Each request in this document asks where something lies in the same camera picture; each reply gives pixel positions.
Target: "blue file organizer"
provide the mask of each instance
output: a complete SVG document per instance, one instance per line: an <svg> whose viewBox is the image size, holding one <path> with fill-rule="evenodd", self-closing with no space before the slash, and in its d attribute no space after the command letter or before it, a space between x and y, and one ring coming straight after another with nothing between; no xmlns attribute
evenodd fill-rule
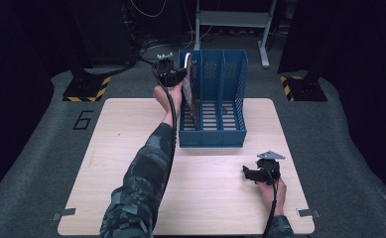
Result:
<svg viewBox="0 0 386 238"><path fill-rule="evenodd" d="M198 122L188 105L180 117L180 147L242 147L246 136L242 114L248 58L245 51L180 51L193 55L190 79L199 97Z"/></svg>

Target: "printed number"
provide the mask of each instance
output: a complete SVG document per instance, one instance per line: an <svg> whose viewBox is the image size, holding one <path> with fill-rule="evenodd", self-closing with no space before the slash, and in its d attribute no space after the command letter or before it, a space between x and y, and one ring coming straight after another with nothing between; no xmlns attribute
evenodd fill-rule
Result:
<svg viewBox="0 0 386 238"><path fill-rule="evenodd" d="M86 130L88 124L90 123L91 118L83 117L84 113L92 113L93 111L81 111L80 115L78 115L78 119L75 122L72 130Z"/></svg>

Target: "metal bracket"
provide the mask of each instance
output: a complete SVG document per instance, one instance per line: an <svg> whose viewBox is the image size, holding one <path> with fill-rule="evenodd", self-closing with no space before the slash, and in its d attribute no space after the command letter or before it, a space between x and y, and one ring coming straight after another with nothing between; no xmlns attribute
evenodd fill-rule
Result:
<svg viewBox="0 0 386 238"><path fill-rule="evenodd" d="M74 214L75 214L75 208L64 209L60 213L55 213L53 217L51 217L51 220L61 220L63 216L74 215Z"/></svg>
<svg viewBox="0 0 386 238"><path fill-rule="evenodd" d="M261 159L267 159L267 160L284 160L286 157L281 156L277 153L274 153L272 151L265 152L263 154L257 155L258 158Z"/></svg>
<svg viewBox="0 0 386 238"><path fill-rule="evenodd" d="M312 218L318 218L322 215L317 210L303 209L300 210L297 208L297 214L301 217L311 216Z"/></svg>
<svg viewBox="0 0 386 238"><path fill-rule="evenodd" d="M168 58L171 58L171 57L173 57L174 56L174 54L172 54L172 53L169 53L168 55L165 55L165 54L161 54L161 55L157 55L157 57L158 57L158 60L164 60L164 59L168 59Z"/></svg>

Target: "camouflage arm cover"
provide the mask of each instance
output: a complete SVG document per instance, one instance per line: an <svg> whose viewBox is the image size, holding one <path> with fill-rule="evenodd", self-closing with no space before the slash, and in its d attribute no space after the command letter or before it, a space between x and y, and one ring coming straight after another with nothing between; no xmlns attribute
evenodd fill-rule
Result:
<svg viewBox="0 0 386 238"><path fill-rule="evenodd" d="M153 237L171 166L173 129L161 123L132 161L123 185L112 191L101 237Z"/></svg>
<svg viewBox="0 0 386 238"><path fill-rule="evenodd" d="M268 238L292 238L295 237L291 224L286 216L273 217Z"/></svg>

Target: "wooden table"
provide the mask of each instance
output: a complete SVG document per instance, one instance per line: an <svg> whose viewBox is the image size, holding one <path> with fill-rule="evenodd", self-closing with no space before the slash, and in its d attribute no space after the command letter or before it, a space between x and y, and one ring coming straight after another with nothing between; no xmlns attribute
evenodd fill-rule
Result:
<svg viewBox="0 0 386 238"><path fill-rule="evenodd" d="M105 102L65 207L75 215L62 217L61 235L99 234L111 191L163 116L153 98ZM273 102L245 98L244 117L243 148L177 147L155 235L262 234L269 211L242 166L257 170L257 155L268 151L286 157L279 160L288 186L284 209L295 233L314 232L313 219L297 214L308 205Z"/></svg>

